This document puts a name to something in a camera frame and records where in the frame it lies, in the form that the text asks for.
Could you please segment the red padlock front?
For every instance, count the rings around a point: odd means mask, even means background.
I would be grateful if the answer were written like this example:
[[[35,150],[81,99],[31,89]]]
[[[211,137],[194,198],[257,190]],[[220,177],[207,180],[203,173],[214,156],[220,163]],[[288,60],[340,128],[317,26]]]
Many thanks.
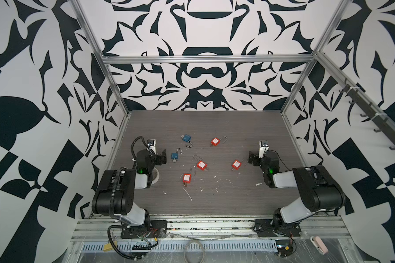
[[[184,185],[184,187],[187,187],[188,184],[191,183],[193,176],[195,176],[195,173],[196,173],[196,166],[192,165],[190,170],[183,174],[183,185]]]

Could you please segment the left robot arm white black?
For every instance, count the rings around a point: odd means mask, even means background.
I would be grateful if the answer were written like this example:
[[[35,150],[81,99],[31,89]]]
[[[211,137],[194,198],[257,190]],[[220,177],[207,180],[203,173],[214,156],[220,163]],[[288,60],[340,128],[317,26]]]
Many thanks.
[[[125,227],[150,228],[149,212],[134,202],[136,190],[160,179],[157,166],[167,163],[167,152],[156,153],[156,140],[137,137],[131,144],[133,168],[106,170],[92,199],[92,212],[109,216]]]

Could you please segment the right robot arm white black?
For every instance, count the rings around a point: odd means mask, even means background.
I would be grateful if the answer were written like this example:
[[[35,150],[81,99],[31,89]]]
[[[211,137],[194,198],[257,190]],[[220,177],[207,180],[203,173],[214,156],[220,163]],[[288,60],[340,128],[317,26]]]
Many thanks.
[[[263,172],[269,188],[297,188],[299,198],[275,211],[274,228],[291,226],[318,212],[331,212],[343,207],[346,196],[341,186],[322,165],[297,167],[279,171],[279,155],[266,151],[262,155],[249,152],[249,163]]]

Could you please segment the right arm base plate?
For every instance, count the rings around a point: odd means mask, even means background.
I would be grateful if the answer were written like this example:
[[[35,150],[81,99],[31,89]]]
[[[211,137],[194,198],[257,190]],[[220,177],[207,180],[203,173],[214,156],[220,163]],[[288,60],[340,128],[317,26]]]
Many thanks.
[[[259,237],[300,237],[301,228],[297,223],[275,224],[273,219],[256,219],[252,227]]]

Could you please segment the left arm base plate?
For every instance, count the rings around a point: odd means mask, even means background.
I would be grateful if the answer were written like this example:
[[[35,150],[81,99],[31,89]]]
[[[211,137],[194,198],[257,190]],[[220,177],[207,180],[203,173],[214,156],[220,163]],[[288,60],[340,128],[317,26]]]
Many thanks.
[[[160,235],[165,235],[166,230],[166,220],[151,220],[140,226],[124,227],[121,231],[121,238],[133,239],[139,238],[140,236],[154,238],[159,237]]]

